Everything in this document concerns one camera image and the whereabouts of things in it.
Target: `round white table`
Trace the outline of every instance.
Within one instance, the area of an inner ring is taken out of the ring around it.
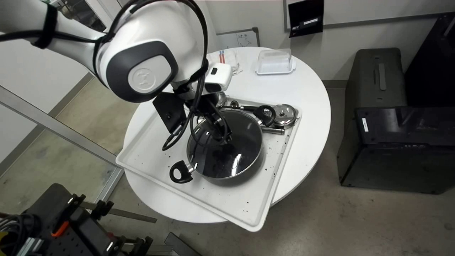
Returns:
[[[284,166],[273,204],[290,194],[302,183],[324,149],[330,129],[330,101],[318,75],[303,61],[293,57],[297,68],[287,75],[259,76],[256,62],[263,47],[239,47],[238,58],[243,71],[232,77],[226,94],[233,98],[254,99],[256,102],[276,102],[298,106],[302,110],[300,125]],[[126,131],[123,145],[144,125],[155,110],[152,101],[137,108]],[[169,218],[192,223],[216,223],[226,219],[191,201],[125,170],[136,195],[147,206]]]

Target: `white tray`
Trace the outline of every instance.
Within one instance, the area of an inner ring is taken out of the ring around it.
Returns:
[[[237,101],[245,106],[263,105]],[[266,157],[263,157],[261,167],[253,177],[234,187],[210,183],[197,172],[192,173],[193,180],[188,183],[172,182],[169,178],[170,167],[180,160],[188,163],[186,148],[189,128],[172,148],[162,151],[169,132],[157,112],[152,114],[134,139],[118,154],[116,162],[232,223],[255,232],[264,225],[299,123],[298,119],[292,128],[285,130],[284,135],[264,133],[262,153]]]

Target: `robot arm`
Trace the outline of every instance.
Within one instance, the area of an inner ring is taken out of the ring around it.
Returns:
[[[188,5],[201,22],[205,43],[203,54],[197,48],[190,22],[178,1]],[[0,31],[42,30],[48,8],[39,0],[7,0],[0,11]],[[107,34],[69,20],[60,12],[56,19],[57,35],[66,33],[85,41],[55,36],[46,48],[86,66],[118,97],[130,102],[145,102],[155,98],[169,83],[172,85],[182,104],[184,102],[190,108],[190,113],[178,130],[169,131],[172,134],[163,150],[175,144],[196,115],[203,115],[208,120],[206,123],[213,126],[211,130],[217,133],[217,138],[225,140],[228,137],[226,131],[230,130],[226,129],[224,118],[215,107],[211,108],[216,105],[213,102],[216,97],[203,98],[202,94],[226,90],[232,75],[231,67],[220,63],[207,67],[207,26],[193,0],[131,0],[116,16]],[[0,41],[8,40],[7,36],[0,36]],[[37,37],[24,39],[34,43]],[[204,90],[207,69],[210,80],[219,81],[210,90]]]

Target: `saucepan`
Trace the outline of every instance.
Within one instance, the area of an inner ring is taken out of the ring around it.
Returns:
[[[173,182],[190,182],[196,171],[212,183],[229,185],[247,180],[258,169],[256,165],[261,163],[263,152],[260,125],[272,125],[276,115],[273,107],[258,107],[253,113],[255,118],[239,110],[225,110],[221,114],[232,131],[232,139],[219,144],[204,129],[204,121],[200,122],[194,129],[199,143],[190,136],[187,144],[187,162],[179,161],[170,169]],[[176,170],[180,173],[179,178],[175,175]]]

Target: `clear plastic lid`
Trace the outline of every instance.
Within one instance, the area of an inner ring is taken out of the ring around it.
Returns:
[[[267,74],[288,74],[295,69],[292,60],[291,49],[265,50],[259,53],[256,73]]]

